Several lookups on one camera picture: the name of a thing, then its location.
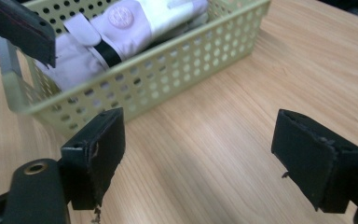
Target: wood grain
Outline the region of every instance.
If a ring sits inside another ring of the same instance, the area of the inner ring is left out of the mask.
[[[270,153],[279,108],[358,145],[358,18],[318,1],[274,0],[253,54],[126,125],[103,223],[352,223],[315,212]],[[0,81],[0,193],[65,139],[8,111]],[[92,212],[71,211],[73,223]]]

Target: black strap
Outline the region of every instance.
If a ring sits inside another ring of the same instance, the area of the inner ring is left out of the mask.
[[[118,56],[117,52],[103,40],[94,46],[94,48],[101,54],[109,67],[121,63],[120,56]]]

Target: plastic basket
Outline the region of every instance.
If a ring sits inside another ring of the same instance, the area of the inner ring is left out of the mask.
[[[99,15],[109,0],[38,0],[26,6],[49,21],[57,35],[62,21],[82,12]],[[72,136],[98,113],[124,108],[125,120],[145,112],[253,50],[269,0],[210,0],[210,21],[202,27],[112,67],[92,81],[65,92],[40,73],[34,60],[18,65],[9,44],[0,51],[7,103],[15,113],[32,115]],[[29,70],[29,77],[24,75]]]

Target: table surface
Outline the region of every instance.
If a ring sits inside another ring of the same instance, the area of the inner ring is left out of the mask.
[[[313,0],[274,0],[253,54],[126,125],[127,151],[102,223],[351,223],[315,212],[270,153],[294,110],[358,145],[358,18]],[[0,194],[27,161],[66,140],[7,109],[0,79]],[[92,212],[70,211],[73,223]]]

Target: yellow-green basket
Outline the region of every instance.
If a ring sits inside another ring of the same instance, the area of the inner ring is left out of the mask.
[[[79,11],[94,17],[113,2],[37,0],[26,6],[49,21],[58,35],[65,32],[63,20]],[[111,108],[122,106],[125,119],[132,119],[248,55],[268,8],[269,0],[210,0],[206,25],[65,92],[36,69],[33,59],[26,57],[27,78],[24,66],[17,65],[16,53],[0,54],[8,106],[16,113],[50,124],[68,137]]]

